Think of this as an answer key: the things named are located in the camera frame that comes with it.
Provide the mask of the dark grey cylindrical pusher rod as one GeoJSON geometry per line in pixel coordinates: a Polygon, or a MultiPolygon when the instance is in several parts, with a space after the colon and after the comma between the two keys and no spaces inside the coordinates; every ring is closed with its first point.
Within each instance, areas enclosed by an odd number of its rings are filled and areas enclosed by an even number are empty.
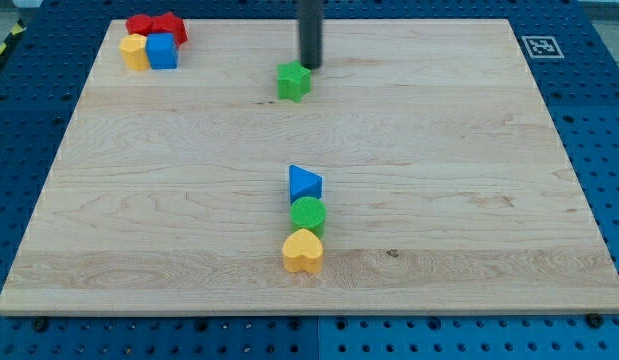
{"type": "Polygon", "coordinates": [[[299,0],[297,9],[298,48],[303,67],[322,65],[323,4],[320,0],[299,0]]]}

